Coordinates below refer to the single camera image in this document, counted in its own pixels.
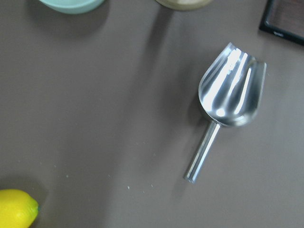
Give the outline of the stainless steel ice scoop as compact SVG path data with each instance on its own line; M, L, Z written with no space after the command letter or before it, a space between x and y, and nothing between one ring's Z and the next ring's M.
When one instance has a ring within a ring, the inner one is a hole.
M241 127L257 115L266 62L228 43L207 69L198 87L202 111L210 121L185 173L194 184L221 127Z

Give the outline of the wooden glass rack stand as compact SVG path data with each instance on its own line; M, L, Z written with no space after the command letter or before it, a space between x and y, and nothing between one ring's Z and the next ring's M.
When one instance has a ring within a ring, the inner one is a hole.
M172 10L197 10L205 7L212 0L156 0L159 4Z

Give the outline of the mint green bowl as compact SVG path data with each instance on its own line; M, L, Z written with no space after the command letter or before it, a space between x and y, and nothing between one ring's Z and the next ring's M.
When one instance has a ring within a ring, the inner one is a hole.
M40 0L47 7L65 14L83 14L90 12L104 0Z

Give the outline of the black framed tray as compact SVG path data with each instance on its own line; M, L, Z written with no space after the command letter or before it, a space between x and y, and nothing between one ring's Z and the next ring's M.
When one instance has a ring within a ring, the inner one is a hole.
M261 22L261 31L304 44L304 1L268 0Z

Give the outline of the yellow lemon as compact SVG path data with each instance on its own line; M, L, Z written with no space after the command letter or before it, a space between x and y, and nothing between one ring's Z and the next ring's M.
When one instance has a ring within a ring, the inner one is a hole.
M29 228L38 213L38 202L28 193L17 189L0 191L0 226L2 228Z

